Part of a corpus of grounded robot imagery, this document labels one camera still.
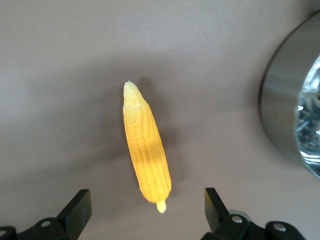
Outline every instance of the silver cylindrical container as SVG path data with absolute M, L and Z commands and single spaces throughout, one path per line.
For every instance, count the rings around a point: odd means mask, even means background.
M 275 53 L 262 85 L 260 113 L 271 141 L 320 178 L 320 13 Z

